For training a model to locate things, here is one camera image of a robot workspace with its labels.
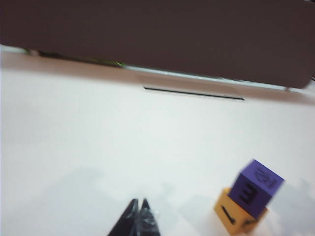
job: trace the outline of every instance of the yellow block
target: yellow block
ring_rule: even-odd
[[[215,205],[215,212],[230,235],[249,232],[255,228],[268,209],[265,208],[256,220],[229,198],[228,193],[230,190],[231,188],[223,189],[223,192]]]

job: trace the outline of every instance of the purple block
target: purple block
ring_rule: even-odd
[[[254,218],[262,213],[283,178],[253,160],[236,179],[229,197]]]

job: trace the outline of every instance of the toy block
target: toy block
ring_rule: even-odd
[[[228,196],[230,189],[223,189],[215,205],[215,212],[230,235],[249,232],[256,227],[268,209],[265,208],[259,217],[255,219]]]
[[[283,180],[279,175],[253,160],[236,179],[229,197],[257,219]]]

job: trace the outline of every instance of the black line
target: black line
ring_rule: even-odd
[[[224,206],[221,205],[221,207],[222,207],[222,210],[224,211],[224,213],[226,214],[227,218],[231,222],[231,224],[234,225],[235,224],[235,219],[230,216],[230,214],[227,212],[227,210],[225,209]]]
[[[257,220],[246,220],[243,224],[242,224],[242,228],[245,228],[247,225],[249,224],[253,224],[258,222]]]
[[[184,92],[184,91],[176,91],[176,90],[168,90],[168,89],[161,89],[161,88],[150,88],[150,87],[143,87],[145,90],[152,90],[152,91],[162,91],[162,92],[175,92],[181,94],[189,94],[189,95],[198,95],[198,96],[206,96],[206,97],[219,97],[219,98],[228,98],[228,99],[235,99],[235,100],[243,100],[242,97],[230,97],[230,96],[221,96],[221,95],[211,95],[211,94],[203,94],[197,92]]]

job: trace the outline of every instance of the white table surface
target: white table surface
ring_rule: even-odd
[[[144,197],[162,236],[227,236],[213,206],[252,158],[286,180],[252,235],[315,235],[315,82],[237,101],[139,74],[2,50],[2,236],[105,236]]]

